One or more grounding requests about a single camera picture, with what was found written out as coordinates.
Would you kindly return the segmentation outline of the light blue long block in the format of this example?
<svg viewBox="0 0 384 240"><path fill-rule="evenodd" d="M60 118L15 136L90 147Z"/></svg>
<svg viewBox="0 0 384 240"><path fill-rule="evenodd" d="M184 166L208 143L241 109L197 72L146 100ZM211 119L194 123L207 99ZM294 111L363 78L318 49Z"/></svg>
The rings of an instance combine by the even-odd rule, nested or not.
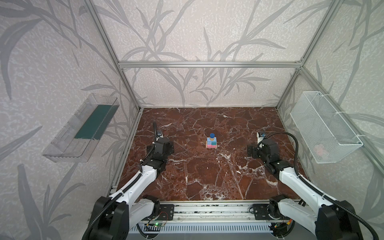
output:
<svg viewBox="0 0 384 240"><path fill-rule="evenodd" d="M213 143L217 143L217 138L214 141L211 141L210 138L207 138L207 145L211 145Z"/></svg>

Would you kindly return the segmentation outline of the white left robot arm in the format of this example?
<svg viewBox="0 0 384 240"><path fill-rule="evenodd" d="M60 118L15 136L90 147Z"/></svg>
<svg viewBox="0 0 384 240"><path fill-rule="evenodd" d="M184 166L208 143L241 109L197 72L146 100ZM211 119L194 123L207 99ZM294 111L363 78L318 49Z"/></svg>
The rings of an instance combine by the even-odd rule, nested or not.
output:
<svg viewBox="0 0 384 240"><path fill-rule="evenodd" d="M141 220L158 216L158 199L152 196L137 199L165 171L168 156L174 152L172 141L157 137L141 160L138 172L118 191L96 201L82 239L125 240L129 231Z"/></svg>

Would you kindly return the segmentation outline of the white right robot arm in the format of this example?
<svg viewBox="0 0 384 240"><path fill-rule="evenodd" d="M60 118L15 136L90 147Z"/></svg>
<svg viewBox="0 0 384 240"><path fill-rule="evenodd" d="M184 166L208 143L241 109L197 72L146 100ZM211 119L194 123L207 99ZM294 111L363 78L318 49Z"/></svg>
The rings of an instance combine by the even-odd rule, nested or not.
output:
<svg viewBox="0 0 384 240"><path fill-rule="evenodd" d="M347 201L338 201L299 174L296 165L280 158L277 143L268 138L258 139L255 146L247 147L248 156L262 160L265 168L278 181L288 186L302 200L296 203L286 195L270 198L267 214L274 220L288 217L310 231L318 240L362 240L361 225L374 240L379 235L374 228L358 216Z"/></svg>

